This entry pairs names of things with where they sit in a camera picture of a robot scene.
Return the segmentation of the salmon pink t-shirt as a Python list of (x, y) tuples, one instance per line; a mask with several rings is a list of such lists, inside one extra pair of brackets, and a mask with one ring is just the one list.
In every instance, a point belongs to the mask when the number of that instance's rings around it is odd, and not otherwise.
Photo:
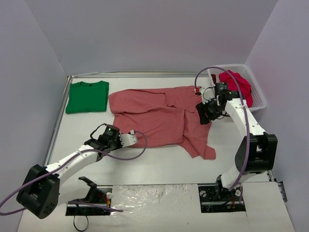
[(210, 124), (200, 124), (196, 105), (201, 98), (194, 86), (126, 89), (109, 95), (113, 125), (121, 132), (140, 131), (135, 147), (179, 145), (192, 158), (216, 158), (215, 149), (208, 145)]

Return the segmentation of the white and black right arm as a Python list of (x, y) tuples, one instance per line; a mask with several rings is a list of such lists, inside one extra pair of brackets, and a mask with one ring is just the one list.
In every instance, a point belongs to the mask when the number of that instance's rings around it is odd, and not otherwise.
[(213, 91), (212, 98), (196, 105), (200, 124), (228, 115), (242, 137), (231, 169), (216, 180), (214, 194), (224, 200), (250, 177), (272, 170), (278, 139), (259, 125), (240, 92), (229, 90), (226, 82), (216, 83)]

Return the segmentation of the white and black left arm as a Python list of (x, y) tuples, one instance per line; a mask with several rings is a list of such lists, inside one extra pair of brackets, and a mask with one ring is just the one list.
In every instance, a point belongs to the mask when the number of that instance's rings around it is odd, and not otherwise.
[(63, 203), (71, 201), (92, 202), (97, 196), (97, 185), (82, 176), (73, 182), (68, 179), (86, 166), (103, 158), (104, 153), (116, 149), (120, 143), (119, 128), (107, 125), (98, 139), (87, 140), (67, 157), (47, 166), (34, 165), (29, 170), (23, 189), (16, 200), (36, 217), (43, 219)]

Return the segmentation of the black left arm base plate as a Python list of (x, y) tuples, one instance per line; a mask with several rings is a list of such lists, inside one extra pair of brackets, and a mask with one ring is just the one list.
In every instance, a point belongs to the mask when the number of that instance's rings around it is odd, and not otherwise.
[(75, 191), (69, 195), (66, 216), (109, 216), (112, 202), (112, 186), (99, 186), (85, 176), (81, 176), (75, 185)]

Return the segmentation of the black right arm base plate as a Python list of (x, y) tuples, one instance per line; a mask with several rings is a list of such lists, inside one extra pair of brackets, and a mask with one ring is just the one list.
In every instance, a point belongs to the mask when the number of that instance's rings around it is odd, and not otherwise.
[(201, 213), (245, 212), (245, 203), (239, 190), (237, 188), (232, 191), (220, 191), (216, 189), (215, 184), (198, 185)]

